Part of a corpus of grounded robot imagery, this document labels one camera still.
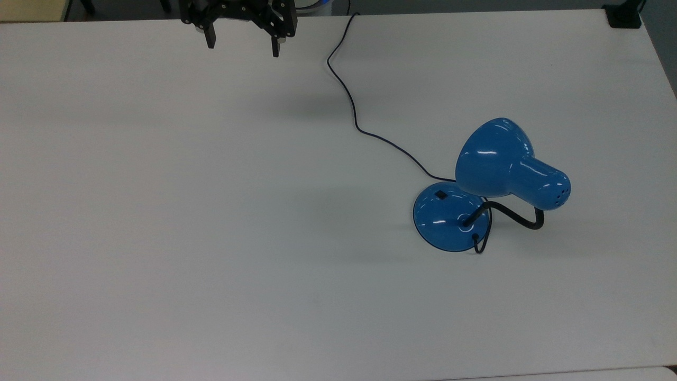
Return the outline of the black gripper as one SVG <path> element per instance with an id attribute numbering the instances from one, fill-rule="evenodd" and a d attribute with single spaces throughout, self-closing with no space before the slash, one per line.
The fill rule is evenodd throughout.
<path id="1" fill-rule="evenodd" d="M 252 20 L 271 38 L 274 58 L 281 44 L 297 32 L 297 9 L 291 1 L 179 1 L 180 19 L 193 24 L 205 36 L 211 50 L 217 37 L 213 21 L 217 19 Z"/>

